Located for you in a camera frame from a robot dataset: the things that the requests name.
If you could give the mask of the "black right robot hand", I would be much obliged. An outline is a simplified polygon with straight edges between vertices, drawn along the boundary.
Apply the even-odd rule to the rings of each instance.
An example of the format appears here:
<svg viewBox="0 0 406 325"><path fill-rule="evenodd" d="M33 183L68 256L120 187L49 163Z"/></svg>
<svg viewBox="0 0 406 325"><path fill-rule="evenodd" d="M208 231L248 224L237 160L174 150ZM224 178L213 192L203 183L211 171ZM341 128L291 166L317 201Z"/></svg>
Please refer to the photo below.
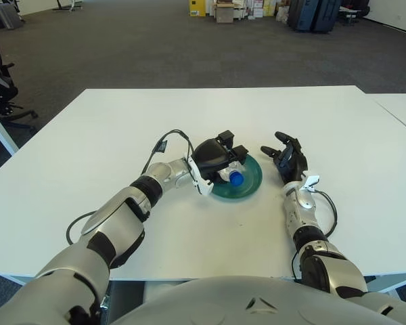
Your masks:
<svg viewBox="0 0 406 325"><path fill-rule="evenodd" d="M301 181L303 172L308 170L308 164L299 140L281 131L276 131L275 137L285 148L276 150L261 146L261 152L272 159L285 185L292 181Z"/></svg>

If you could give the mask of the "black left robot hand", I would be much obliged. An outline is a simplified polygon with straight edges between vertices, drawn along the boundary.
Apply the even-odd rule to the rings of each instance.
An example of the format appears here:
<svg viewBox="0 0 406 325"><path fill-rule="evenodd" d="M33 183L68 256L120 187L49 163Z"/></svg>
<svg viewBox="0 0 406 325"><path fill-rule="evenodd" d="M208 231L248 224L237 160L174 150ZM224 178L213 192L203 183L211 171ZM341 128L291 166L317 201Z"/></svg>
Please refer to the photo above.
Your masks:
<svg viewBox="0 0 406 325"><path fill-rule="evenodd" d="M226 130L194 150L192 158L203 179L233 187L243 184L248 150L243 145L233 146L233 139L234 134Z"/></svg>

